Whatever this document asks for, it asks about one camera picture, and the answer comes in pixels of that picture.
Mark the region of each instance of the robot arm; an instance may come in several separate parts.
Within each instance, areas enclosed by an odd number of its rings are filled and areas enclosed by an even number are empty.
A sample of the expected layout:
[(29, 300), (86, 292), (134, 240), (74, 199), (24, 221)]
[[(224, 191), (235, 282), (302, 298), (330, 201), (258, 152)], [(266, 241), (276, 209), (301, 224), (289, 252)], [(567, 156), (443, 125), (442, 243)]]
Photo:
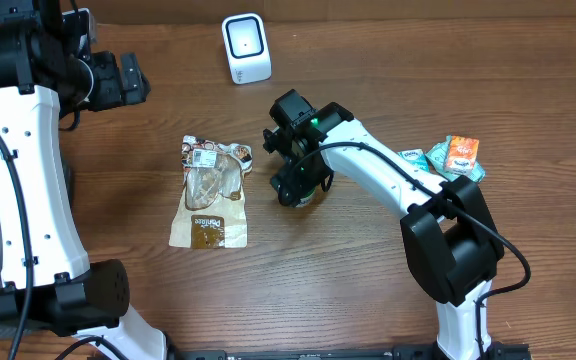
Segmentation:
[[(454, 219), (443, 201), (451, 201), (495, 229), (481, 191), (465, 177), (452, 183), (417, 170), (371, 136), (350, 112), (331, 103), (317, 111), (291, 90), (270, 111), (278, 127), (265, 130), (264, 148), (278, 151), (286, 165), (271, 184), (284, 205), (299, 206), (314, 187), (339, 172), (370, 192), (401, 223), (408, 267), (419, 285), (437, 302), (439, 334), (436, 347), (451, 360), (480, 357), (476, 335), (475, 301), (491, 287), (496, 264), (504, 254), (500, 243), (458, 217), (450, 230), (442, 232), (438, 222)], [(420, 191), (399, 171), (360, 143), (380, 152), (412, 179), (436, 194)], [(294, 171), (299, 163), (301, 169)], [(491, 345), (486, 331), (486, 309), (480, 309), (484, 351)]]
[(59, 119), (138, 104), (150, 91), (134, 54), (121, 57), (122, 71), (112, 53), (91, 53), (94, 24), (87, 9), (62, 16), (52, 0), (0, 0), (0, 137), (14, 158), (34, 258), (27, 284), (20, 214), (0, 149), (0, 324), (20, 323), (31, 287), (27, 329), (103, 336), (130, 359), (162, 360), (168, 341), (130, 306), (123, 265), (89, 262), (70, 211)]

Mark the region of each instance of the brown label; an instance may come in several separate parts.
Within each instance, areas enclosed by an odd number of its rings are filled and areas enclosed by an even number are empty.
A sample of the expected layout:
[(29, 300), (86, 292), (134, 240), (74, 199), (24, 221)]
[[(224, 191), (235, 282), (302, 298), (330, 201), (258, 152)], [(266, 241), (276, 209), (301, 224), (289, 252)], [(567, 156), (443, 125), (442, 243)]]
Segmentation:
[(217, 249), (225, 247), (224, 218), (219, 216), (193, 215), (191, 247), (193, 249)]

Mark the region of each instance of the wooden table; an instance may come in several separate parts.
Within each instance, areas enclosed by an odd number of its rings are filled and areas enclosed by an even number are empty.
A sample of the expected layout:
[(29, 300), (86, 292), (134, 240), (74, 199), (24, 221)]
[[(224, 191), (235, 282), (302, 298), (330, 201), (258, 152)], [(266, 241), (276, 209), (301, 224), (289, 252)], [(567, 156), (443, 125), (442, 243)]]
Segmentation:
[[(273, 101), (295, 88), (316, 107), (342, 104), (393, 149), (480, 139), (486, 201), (533, 269), (527, 288), (490, 301), (490, 332), (530, 344), (534, 359), (576, 358), (576, 18), (270, 23), (267, 32), (272, 78), (235, 86), (219, 25), (100, 27), (99, 49), (135, 51), (153, 91), (143, 105), (83, 114), (62, 149), (77, 171), (82, 242), (93, 261), (124, 262), (143, 317), (183, 349), (435, 339), (435, 305), (409, 274), (398, 221), (375, 199), (340, 176), (313, 206), (277, 203), (268, 181), (281, 161), (263, 151), (261, 132), (274, 127)], [(253, 147), (246, 249), (168, 246), (185, 134)], [(521, 275), (507, 253), (494, 286)], [(18, 358), (51, 359), (71, 342), (31, 335)]]

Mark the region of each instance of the orange snack package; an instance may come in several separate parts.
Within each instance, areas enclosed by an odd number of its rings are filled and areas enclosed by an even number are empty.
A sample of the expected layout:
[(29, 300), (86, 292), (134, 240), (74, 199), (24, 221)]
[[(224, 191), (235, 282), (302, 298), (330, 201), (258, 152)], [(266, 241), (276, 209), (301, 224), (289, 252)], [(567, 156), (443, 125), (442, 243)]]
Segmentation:
[(479, 140), (453, 136), (448, 147), (444, 170), (453, 174), (470, 175), (477, 160)]

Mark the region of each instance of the food package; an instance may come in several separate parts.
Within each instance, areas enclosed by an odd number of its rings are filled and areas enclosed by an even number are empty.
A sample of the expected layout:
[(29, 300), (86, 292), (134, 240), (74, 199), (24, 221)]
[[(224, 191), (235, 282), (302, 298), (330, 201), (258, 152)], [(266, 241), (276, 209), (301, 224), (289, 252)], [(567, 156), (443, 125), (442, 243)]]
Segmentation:
[(193, 249), (241, 248), (248, 243), (244, 175), (252, 170), (252, 151), (184, 136), (184, 184), (172, 222), (169, 245)]
[(475, 168), (479, 140), (453, 136), (448, 146), (444, 170), (457, 175), (470, 175)]
[(400, 151), (397, 154), (417, 169), (430, 172), (430, 168), (428, 167), (428, 162), (426, 162), (426, 157), (424, 156), (423, 150), (406, 150)]
[[(435, 170), (446, 179), (453, 181), (459, 177), (457, 174), (453, 174), (451, 172), (444, 170), (444, 164), (446, 163), (446, 156), (448, 155), (448, 147), (450, 145), (450, 140), (452, 140), (452, 136), (446, 136), (446, 142), (439, 143), (426, 153), (426, 158)], [(470, 180), (474, 182), (481, 182), (484, 177), (486, 176), (486, 171), (484, 168), (479, 164), (479, 162), (475, 161), (475, 167), (470, 172), (468, 177)]]

